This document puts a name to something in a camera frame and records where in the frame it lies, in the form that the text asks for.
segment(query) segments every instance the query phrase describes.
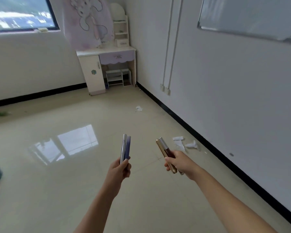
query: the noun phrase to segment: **electrical outlet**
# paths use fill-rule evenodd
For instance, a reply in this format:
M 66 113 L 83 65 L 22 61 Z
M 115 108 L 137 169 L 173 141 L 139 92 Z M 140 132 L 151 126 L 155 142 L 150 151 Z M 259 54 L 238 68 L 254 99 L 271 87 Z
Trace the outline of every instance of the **electrical outlet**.
M 165 86 L 163 84 L 160 85 L 160 89 L 163 92 L 165 90 Z
M 166 95 L 170 96 L 170 89 L 165 88 L 165 93 L 166 93 Z

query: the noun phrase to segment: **white paper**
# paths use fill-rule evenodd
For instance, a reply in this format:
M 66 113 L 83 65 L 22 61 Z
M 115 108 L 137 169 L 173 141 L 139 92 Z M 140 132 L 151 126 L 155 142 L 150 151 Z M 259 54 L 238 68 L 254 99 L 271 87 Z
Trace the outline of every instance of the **white paper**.
M 140 107 L 140 105 L 138 105 L 137 107 L 136 107 L 136 109 L 138 110 L 138 111 L 142 111 L 143 109 Z
M 184 148 L 181 140 L 176 140 L 173 142 L 176 144 L 176 146 L 179 146 L 180 150 L 185 151 L 185 148 Z
M 177 136 L 173 138 L 174 141 L 179 141 L 179 140 L 183 140 L 182 136 Z
M 198 151 L 201 151 L 199 145 L 196 143 L 195 140 L 191 144 L 186 144 L 185 147 L 187 147 L 187 148 L 195 148 L 195 149 L 198 149 Z

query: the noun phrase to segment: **left forearm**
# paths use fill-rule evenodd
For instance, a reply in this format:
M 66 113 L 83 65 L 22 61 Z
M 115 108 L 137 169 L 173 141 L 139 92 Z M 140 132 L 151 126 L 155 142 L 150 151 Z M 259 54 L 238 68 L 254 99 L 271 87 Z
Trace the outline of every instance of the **left forearm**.
M 112 201 L 113 197 L 102 187 L 74 233 L 102 233 Z

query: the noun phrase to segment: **green object on floor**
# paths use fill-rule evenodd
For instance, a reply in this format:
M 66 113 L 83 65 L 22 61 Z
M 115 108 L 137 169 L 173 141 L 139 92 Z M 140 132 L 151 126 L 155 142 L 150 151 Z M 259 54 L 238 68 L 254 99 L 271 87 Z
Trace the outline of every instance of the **green object on floor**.
M 0 117 L 5 117 L 5 116 L 8 116 L 10 113 L 7 112 L 7 111 L 4 111 L 4 112 L 0 112 Z

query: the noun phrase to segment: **wall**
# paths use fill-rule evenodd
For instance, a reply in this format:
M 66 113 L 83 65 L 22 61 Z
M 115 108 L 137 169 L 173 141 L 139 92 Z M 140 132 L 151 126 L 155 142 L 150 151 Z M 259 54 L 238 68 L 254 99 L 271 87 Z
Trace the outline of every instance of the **wall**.
M 62 27 L 61 2 L 50 1 Z M 84 82 L 76 53 L 61 31 L 0 34 L 0 100 Z
M 199 30 L 183 0 L 167 96 L 170 0 L 152 2 L 127 0 L 138 82 L 291 211 L 291 45 Z

